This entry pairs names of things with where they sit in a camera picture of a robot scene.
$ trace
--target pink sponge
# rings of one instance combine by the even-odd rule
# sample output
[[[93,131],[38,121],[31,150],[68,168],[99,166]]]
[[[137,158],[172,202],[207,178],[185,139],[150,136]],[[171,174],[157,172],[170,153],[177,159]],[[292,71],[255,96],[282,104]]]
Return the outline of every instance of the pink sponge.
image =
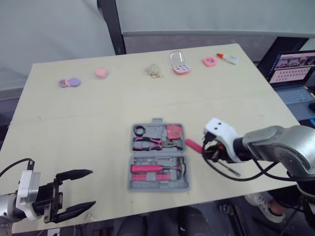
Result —
[[[95,75],[96,75],[97,77],[101,78],[101,79],[104,79],[104,78],[107,77],[107,71],[106,71],[105,68],[100,67],[100,68],[96,69]]]

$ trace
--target red cap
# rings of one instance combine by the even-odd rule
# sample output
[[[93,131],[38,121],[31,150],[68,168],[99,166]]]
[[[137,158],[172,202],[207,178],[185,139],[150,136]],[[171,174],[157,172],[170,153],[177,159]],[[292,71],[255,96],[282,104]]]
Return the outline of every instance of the red cap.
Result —
[[[217,53],[217,56],[218,56],[219,58],[223,58],[224,54]]]

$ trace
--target purple bottle cap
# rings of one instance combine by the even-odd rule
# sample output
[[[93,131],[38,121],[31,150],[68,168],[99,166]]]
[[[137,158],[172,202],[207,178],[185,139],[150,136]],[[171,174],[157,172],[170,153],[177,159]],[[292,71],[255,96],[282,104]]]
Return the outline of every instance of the purple bottle cap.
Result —
[[[68,85],[65,83],[65,80],[59,80],[58,81],[58,84],[61,88],[65,88],[65,87],[68,87]]]
[[[67,79],[65,81],[65,83],[68,85],[68,86],[72,86],[72,87],[77,87],[81,84],[81,81],[77,78],[71,78],[71,79]]]

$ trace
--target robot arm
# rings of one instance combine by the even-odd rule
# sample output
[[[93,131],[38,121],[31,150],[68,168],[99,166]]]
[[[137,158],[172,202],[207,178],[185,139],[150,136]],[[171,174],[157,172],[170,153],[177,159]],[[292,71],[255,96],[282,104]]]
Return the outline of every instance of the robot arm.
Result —
[[[213,118],[205,127],[202,156],[210,167],[232,180],[248,181],[265,174],[279,180],[296,181],[306,220],[315,229],[315,129],[300,125],[291,128],[270,126],[242,137],[233,127]],[[233,178],[208,161],[218,162],[220,159],[229,163],[253,160],[261,172],[251,178]],[[258,160],[273,164],[264,170]],[[267,173],[277,163],[283,164],[289,178]]]
[[[59,173],[53,182],[39,186],[40,173],[33,172],[33,167],[34,162],[30,160],[28,169],[22,172],[19,188],[15,193],[0,195],[0,235],[10,236],[12,224],[24,218],[36,220],[44,216],[45,223],[59,223],[80,215],[95,204],[82,203],[58,213],[63,207],[63,193],[59,192],[63,181],[82,178],[92,171],[72,170]]]
[[[270,126],[239,135],[233,127],[213,118],[205,128],[205,142],[210,146],[207,159],[238,163],[248,160],[281,162],[294,177],[315,177],[315,130],[306,126],[283,128]],[[219,150],[220,155],[213,154]]]

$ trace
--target gray tool case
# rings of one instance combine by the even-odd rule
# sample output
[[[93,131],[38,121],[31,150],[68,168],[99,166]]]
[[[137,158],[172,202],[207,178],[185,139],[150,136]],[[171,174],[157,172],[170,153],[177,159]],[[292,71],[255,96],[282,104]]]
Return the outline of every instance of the gray tool case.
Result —
[[[155,146],[156,143],[148,141],[136,141],[136,138],[153,138],[168,141],[167,125],[177,125],[181,127],[183,134],[180,139],[174,139],[178,147],[163,147],[161,150],[135,150],[135,147],[149,148]],[[135,128],[143,126],[145,133],[138,137],[135,134]],[[183,155],[185,150],[184,128],[178,123],[163,123],[161,118],[154,118],[152,123],[135,124],[131,131],[131,150],[134,155],[130,158],[128,167],[128,187],[132,192],[187,192],[190,190],[189,183],[189,167],[188,160]],[[185,172],[182,174],[180,170],[174,169],[176,166],[182,167],[180,161],[185,165]],[[159,165],[163,166],[161,172],[137,172],[132,173],[133,165],[147,166]]]

